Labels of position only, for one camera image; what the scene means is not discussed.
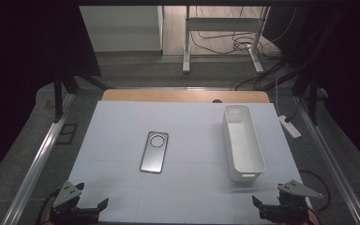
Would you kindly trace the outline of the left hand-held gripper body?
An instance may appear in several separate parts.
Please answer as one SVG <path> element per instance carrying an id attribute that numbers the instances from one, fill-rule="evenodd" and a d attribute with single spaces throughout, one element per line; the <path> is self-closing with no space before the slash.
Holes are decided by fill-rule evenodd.
<path id="1" fill-rule="evenodd" d="M 66 181 L 55 197 L 50 210 L 52 224 L 95 224 L 98 222 L 97 208 L 81 209 L 77 206 L 82 191 Z"/>

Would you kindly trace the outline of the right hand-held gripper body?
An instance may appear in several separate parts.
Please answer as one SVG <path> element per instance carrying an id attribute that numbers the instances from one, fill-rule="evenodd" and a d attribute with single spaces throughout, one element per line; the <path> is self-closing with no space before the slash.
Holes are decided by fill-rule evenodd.
<path id="1" fill-rule="evenodd" d="M 310 187 L 292 180 L 279 184 L 279 205 L 262 204 L 259 210 L 261 219 L 282 224 L 313 224 L 309 220 L 306 197 L 322 198 L 323 195 Z"/>

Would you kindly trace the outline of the person's right hand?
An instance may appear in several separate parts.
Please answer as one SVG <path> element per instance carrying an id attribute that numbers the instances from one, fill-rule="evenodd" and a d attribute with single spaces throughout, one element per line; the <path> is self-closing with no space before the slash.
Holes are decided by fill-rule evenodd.
<path id="1" fill-rule="evenodd" d="M 311 208 L 308 209 L 308 214 L 309 214 L 309 220 L 314 225 L 321 225 L 321 222 L 320 222 L 318 216 L 315 214 L 315 212 Z"/>

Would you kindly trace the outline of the white plastic bin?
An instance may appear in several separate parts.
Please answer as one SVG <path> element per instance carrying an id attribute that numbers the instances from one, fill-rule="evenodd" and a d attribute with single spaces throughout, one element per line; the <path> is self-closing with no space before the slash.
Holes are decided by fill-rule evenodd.
<path id="1" fill-rule="evenodd" d="M 266 168 L 251 111 L 245 105 L 227 105 L 222 119 L 230 177 L 252 183 Z"/>

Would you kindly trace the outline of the white power strip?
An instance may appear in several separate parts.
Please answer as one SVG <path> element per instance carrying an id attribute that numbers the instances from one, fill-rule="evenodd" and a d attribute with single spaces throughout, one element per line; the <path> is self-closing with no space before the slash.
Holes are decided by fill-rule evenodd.
<path id="1" fill-rule="evenodd" d="M 293 139 L 298 139 L 301 137 L 301 133 L 299 132 L 299 130 L 290 121 L 288 121 L 285 115 L 280 115 L 278 117 L 278 120 L 282 125 L 282 127 L 288 132 L 288 134 Z"/>

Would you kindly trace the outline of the black stand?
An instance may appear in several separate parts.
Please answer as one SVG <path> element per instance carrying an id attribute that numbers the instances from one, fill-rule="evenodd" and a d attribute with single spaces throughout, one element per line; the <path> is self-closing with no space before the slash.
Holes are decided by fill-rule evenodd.
<path id="1" fill-rule="evenodd" d="M 308 92 L 307 96 L 307 115 L 314 126 L 318 125 L 316 108 L 318 101 L 325 101 L 325 97 L 319 96 L 319 81 L 318 74 L 303 69 L 300 71 L 299 77 L 296 79 L 292 87 L 292 94 L 294 96 L 303 96 L 304 92 Z"/>
<path id="2" fill-rule="evenodd" d="M 113 86 L 109 86 L 103 82 L 100 82 L 97 79 L 93 78 L 92 76 L 81 75 L 81 78 L 103 91 L 106 91 L 108 89 L 113 89 Z M 55 78 L 53 80 L 53 86 L 54 86 L 54 107 L 55 107 L 54 123 L 57 123 L 64 116 L 62 86 L 65 86 L 69 94 L 76 94 L 80 89 L 80 87 L 77 84 L 74 75 L 68 73 L 62 73 L 62 72 L 56 73 Z"/>

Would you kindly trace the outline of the black curtain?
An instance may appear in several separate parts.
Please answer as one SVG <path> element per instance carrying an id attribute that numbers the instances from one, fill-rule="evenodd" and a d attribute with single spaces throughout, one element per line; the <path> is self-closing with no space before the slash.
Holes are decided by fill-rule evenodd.
<path id="1" fill-rule="evenodd" d="M 360 0 L 346 0 L 344 13 L 318 56 L 314 71 L 328 94 L 325 107 L 360 152 Z M 334 9 L 272 7 L 263 36 L 294 64 L 302 64 L 318 42 Z"/>
<path id="2" fill-rule="evenodd" d="M 0 162 L 41 87 L 59 76 L 99 74 L 80 0 L 0 0 Z"/>

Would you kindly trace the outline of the white cabinet panel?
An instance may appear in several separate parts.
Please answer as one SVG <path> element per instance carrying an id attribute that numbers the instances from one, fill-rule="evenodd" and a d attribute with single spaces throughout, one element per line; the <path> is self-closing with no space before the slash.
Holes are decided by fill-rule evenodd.
<path id="1" fill-rule="evenodd" d="M 163 7 L 80 7 L 95 52 L 160 52 Z"/>

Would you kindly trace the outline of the metal floor rail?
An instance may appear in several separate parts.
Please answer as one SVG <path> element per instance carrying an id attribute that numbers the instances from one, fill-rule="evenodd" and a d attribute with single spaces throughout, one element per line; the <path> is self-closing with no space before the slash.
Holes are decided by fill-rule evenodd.
<path id="1" fill-rule="evenodd" d="M 63 103 L 63 113 L 56 122 L 53 122 L 39 147 L 37 154 L 27 171 L 22 183 L 11 202 L 0 225 L 17 225 L 25 206 L 27 205 L 44 166 L 50 156 L 57 137 L 65 124 L 70 107 L 75 99 L 75 94 L 67 94 Z"/>
<path id="2" fill-rule="evenodd" d="M 351 183 L 348 181 L 343 171 L 338 165 L 338 162 L 335 156 L 332 154 L 331 148 L 329 147 L 327 141 L 323 137 L 318 126 L 314 125 L 310 120 L 307 112 L 307 106 L 297 97 L 294 97 L 293 100 L 298 105 L 298 111 L 300 112 L 309 132 L 312 135 L 314 142 L 317 144 L 318 149 L 322 155 L 322 159 L 330 172 L 334 182 L 337 185 L 337 188 L 347 205 L 353 220 L 356 225 L 360 225 L 360 200 L 357 197 Z"/>

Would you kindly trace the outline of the white desk frame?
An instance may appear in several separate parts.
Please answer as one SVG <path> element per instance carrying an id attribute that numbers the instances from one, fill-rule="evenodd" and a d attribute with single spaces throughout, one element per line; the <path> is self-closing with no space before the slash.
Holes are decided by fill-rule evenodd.
<path id="1" fill-rule="evenodd" d="M 190 72 L 190 34 L 193 31 L 207 32 L 252 32 L 254 39 L 247 45 L 251 61 L 258 74 L 263 74 L 263 67 L 257 54 L 257 46 L 263 32 L 269 7 L 263 7 L 259 18 L 204 18 L 190 17 L 190 6 L 187 6 L 185 44 L 183 49 L 183 72 Z"/>

